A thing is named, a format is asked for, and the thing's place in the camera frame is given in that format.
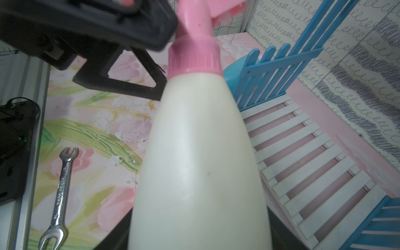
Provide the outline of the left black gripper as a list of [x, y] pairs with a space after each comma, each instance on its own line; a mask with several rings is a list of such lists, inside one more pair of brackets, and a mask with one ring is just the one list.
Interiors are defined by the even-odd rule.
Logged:
[[[1, 1], [2, 42], [57, 69], [66, 69], [76, 56], [89, 56], [74, 83], [153, 101], [161, 100], [167, 78], [144, 49], [162, 50], [177, 25], [167, 1], [134, 1], [131, 6], [121, 1]], [[120, 46], [96, 47], [102, 41]], [[109, 77], [124, 48], [131, 48], [154, 87]]]

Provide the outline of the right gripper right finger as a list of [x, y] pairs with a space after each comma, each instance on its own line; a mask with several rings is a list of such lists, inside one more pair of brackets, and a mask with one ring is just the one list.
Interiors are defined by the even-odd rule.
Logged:
[[308, 250], [268, 207], [273, 250]]

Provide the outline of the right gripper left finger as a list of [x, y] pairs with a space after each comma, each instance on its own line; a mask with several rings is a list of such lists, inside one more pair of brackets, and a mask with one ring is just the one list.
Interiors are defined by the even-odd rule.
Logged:
[[117, 226], [99, 243], [94, 250], [127, 250], [132, 217], [131, 209]]

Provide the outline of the white spray bottle pink nozzle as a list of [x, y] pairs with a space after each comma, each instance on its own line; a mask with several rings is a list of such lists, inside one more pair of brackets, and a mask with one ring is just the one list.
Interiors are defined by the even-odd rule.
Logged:
[[213, 29], [244, 1], [180, 1], [135, 191], [130, 250], [270, 250], [255, 154]]

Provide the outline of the teal spray bottle pink nozzle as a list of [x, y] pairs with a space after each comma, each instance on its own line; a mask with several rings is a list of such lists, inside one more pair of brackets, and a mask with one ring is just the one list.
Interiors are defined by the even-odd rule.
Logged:
[[223, 71], [225, 81], [226, 81], [226, 83], [227, 83], [227, 85], [228, 85], [228, 87], [230, 88], [231, 91], [236, 86], [236, 82], [237, 82], [237, 80], [238, 80], [238, 78], [240, 76], [240, 73], [241, 73], [241, 71], [243, 69], [243, 66], [245, 64], [246, 59], [247, 59], [247, 56], [243, 56], [243, 57], [239, 58], [238, 60], [233, 62], [231, 65], [229, 65]]

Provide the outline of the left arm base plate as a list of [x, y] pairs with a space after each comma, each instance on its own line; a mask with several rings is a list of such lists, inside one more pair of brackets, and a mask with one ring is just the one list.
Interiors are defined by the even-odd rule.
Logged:
[[1, 106], [1, 205], [23, 196], [32, 137], [41, 108], [23, 97]]

